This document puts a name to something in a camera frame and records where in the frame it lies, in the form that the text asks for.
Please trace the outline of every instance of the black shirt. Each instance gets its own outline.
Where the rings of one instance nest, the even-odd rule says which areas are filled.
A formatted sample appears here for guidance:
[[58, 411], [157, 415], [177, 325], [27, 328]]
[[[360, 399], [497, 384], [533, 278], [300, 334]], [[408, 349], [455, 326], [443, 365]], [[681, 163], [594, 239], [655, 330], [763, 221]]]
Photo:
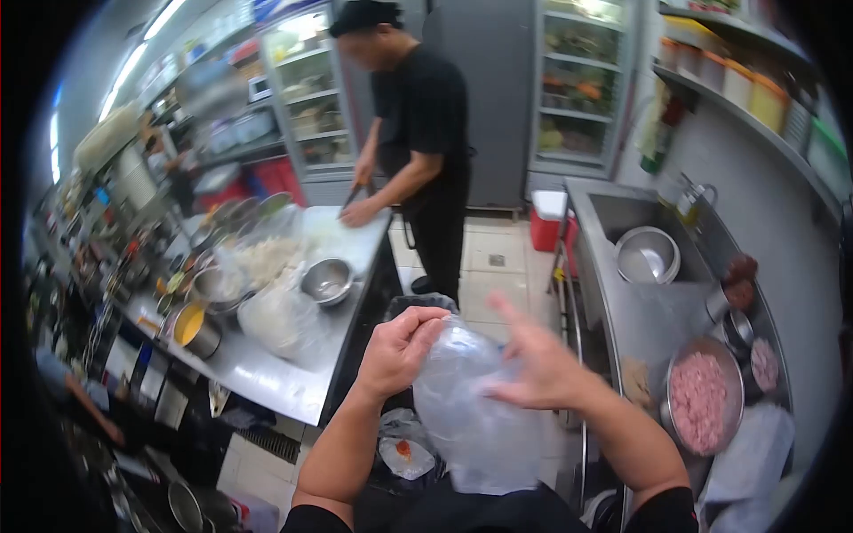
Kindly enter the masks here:
[[370, 79], [376, 116], [382, 119], [376, 150], [389, 179], [409, 163], [410, 151], [442, 154], [439, 174], [403, 202], [415, 214], [467, 200], [468, 102], [465, 79], [453, 63], [420, 44], [393, 71]]
[[[435, 492], [438, 486], [427, 493]], [[522, 490], [505, 496], [460, 495], [445, 491], [425, 495], [425, 505], [413, 508], [391, 525], [393, 533], [459, 531], [530, 531], [583, 533], [589, 529], [573, 516], [552, 490]], [[312, 505], [291, 509], [281, 533], [351, 533], [335, 514]], [[637, 509], [625, 533], [696, 533], [693, 493], [687, 487], [665, 490]]]

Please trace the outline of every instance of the bowl of ground meat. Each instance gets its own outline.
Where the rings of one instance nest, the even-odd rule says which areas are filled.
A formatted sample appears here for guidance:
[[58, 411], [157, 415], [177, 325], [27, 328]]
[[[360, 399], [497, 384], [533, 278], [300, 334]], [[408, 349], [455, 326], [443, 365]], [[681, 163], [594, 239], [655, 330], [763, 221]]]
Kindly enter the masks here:
[[743, 408], [743, 376], [726, 345], [699, 337], [672, 358], [660, 419], [684, 449], [703, 457], [726, 449]]

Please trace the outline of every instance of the white cooler lid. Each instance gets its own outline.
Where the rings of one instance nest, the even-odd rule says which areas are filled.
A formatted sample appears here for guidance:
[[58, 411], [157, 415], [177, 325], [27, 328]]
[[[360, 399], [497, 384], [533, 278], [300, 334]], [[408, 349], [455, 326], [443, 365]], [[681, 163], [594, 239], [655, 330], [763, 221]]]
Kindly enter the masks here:
[[[566, 210], [566, 200], [569, 195], [560, 191], [533, 191], [533, 208], [542, 220], [560, 220]], [[568, 212], [569, 218], [574, 218], [575, 212]]]

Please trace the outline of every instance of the black cap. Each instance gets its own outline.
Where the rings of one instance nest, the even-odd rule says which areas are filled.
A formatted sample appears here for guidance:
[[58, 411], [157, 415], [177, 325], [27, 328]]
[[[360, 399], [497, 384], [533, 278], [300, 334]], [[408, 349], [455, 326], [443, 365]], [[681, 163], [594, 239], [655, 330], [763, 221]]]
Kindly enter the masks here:
[[328, 29], [329, 34], [338, 38], [345, 33], [370, 30], [379, 24], [390, 24], [398, 30], [403, 24], [397, 19], [400, 8], [396, 2], [376, 2], [376, 0], [352, 0], [347, 2], [338, 19]]

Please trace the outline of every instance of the glass door refrigerator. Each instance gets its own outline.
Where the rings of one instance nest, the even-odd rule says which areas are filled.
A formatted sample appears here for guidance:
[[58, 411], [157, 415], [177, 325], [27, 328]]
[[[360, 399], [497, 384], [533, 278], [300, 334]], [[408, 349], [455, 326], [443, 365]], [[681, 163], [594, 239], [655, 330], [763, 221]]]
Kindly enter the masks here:
[[328, 35], [332, 4], [308, 4], [258, 26], [287, 151], [315, 205], [341, 195], [345, 200], [358, 153], [338, 52]]
[[537, 0], [531, 188], [607, 176], [633, 70], [634, 4]]

